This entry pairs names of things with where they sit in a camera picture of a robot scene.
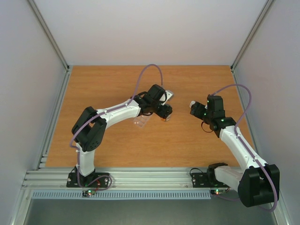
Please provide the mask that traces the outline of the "clear plastic pill organizer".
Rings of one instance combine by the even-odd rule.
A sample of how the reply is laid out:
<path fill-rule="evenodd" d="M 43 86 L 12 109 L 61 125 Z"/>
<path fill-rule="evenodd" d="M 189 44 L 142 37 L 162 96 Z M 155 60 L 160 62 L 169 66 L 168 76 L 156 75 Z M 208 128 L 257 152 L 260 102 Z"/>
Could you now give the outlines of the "clear plastic pill organizer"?
<path fill-rule="evenodd" d="M 152 117 L 152 115 L 148 114 L 148 115 L 141 115 L 138 117 L 135 117 L 133 119 L 133 123 L 138 126 L 139 128 L 142 128 L 146 125 L 146 123 L 150 120 L 150 118 Z"/>

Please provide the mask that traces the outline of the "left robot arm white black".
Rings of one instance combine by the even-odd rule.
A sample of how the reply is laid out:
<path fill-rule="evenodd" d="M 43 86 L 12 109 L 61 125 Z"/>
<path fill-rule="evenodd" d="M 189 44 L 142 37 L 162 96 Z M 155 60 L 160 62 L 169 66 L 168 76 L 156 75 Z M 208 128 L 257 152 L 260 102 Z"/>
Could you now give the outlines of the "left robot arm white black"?
<path fill-rule="evenodd" d="M 173 96 L 170 90 L 154 84 L 148 91 L 134 93 L 121 104 L 104 109 L 94 109 L 91 106 L 85 108 L 71 130 L 73 137 L 70 147 L 77 153 L 75 168 L 78 182 L 84 187 L 93 184 L 95 150 L 100 146 L 109 127 L 127 119 L 153 114 L 167 120 L 173 112 L 167 102 Z"/>

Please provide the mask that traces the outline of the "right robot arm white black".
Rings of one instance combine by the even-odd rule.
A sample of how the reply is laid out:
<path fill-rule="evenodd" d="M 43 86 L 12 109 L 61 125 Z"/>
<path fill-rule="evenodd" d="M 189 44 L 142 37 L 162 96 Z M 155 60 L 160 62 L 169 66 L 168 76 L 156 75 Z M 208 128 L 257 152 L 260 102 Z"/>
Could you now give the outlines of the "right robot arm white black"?
<path fill-rule="evenodd" d="M 246 207 L 272 203 L 275 208 L 279 200 L 279 168 L 262 159 L 246 141 L 235 120 L 226 117 L 222 97 L 209 95 L 206 105 L 191 101 L 189 107 L 190 114 L 209 125 L 211 132 L 226 144 L 242 170 L 238 172 L 226 163 L 211 164 L 206 172 L 208 183 L 212 186 L 223 183 L 235 190 Z"/>

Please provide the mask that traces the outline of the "orange pill bottle grey cap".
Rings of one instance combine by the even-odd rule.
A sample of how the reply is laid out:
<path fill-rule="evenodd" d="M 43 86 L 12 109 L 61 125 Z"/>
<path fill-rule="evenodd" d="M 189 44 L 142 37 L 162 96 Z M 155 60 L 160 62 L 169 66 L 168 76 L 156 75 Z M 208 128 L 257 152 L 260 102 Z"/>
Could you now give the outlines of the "orange pill bottle grey cap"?
<path fill-rule="evenodd" d="M 161 120 L 162 120 L 163 122 L 168 122 L 168 121 L 170 120 L 170 117 L 167 117 L 167 118 L 161 118 Z"/>

